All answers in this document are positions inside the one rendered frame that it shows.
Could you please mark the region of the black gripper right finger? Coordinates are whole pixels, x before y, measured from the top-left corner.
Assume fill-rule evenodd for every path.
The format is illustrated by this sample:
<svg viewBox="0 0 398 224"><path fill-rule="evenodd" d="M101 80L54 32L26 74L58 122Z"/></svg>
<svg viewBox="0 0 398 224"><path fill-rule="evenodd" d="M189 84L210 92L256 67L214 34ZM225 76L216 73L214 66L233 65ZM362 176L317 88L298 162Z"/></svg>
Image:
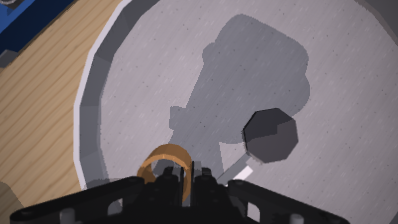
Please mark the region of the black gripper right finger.
<svg viewBox="0 0 398 224"><path fill-rule="evenodd" d="M248 202L258 207L259 222L247 216ZM350 224L343 217L242 179L229 180L227 186L218 184L201 161L192 161L190 206L196 205L202 211L245 218L254 224Z"/></svg>

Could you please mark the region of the blue crate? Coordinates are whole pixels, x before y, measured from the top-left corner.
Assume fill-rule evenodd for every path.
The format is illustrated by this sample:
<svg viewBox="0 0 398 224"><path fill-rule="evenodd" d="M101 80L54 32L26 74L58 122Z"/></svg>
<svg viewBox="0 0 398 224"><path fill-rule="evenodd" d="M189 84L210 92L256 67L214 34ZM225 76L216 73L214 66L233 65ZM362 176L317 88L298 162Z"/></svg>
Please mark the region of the blue crate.
<svg viewBox="0 0 398 224"><path fill-rule="evenodd" d="M24 0L15 10L0 4L0 68L73 1Z"/></svg>

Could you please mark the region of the bronze bushing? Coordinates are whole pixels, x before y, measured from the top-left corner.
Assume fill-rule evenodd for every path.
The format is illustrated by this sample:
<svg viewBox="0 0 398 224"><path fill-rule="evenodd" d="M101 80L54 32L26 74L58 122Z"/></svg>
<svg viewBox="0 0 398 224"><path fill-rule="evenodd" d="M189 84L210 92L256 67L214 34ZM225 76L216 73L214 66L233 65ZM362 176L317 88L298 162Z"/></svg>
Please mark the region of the bronze bushing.
<svg viewBox="0 0 398 224"><path fill-rule="evenodd" d="M159 159L173 160L181 167L184 167L186 176L184 177L184 187L183 187L183 200L188 197L191 192L191 170L192 170L192 160L188 152L179 145L176 144L164 144L160 145L152 151L152 153L143 162L139 170L137 171L137 176L145 178L145 184L147 182L154 182L156 177L152 173L151 162ZM149 165L148 165L149 164Z"/></svg>

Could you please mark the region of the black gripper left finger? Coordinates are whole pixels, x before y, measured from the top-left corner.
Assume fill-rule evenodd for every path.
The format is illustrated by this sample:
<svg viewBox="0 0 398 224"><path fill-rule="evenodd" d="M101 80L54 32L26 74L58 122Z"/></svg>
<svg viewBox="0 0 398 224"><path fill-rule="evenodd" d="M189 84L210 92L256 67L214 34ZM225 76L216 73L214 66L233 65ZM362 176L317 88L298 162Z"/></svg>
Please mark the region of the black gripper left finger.
<svg viewBox="0 0 398 224"><path fill-rule="evenodd" d="M119 199L122 199L121 212L182 206L183 169L175 162L174 166L166 167L155 182L145 184L144 178L130 176L25 207L10 215L10 224L82 224L107 216L109 205Z"/></svg>

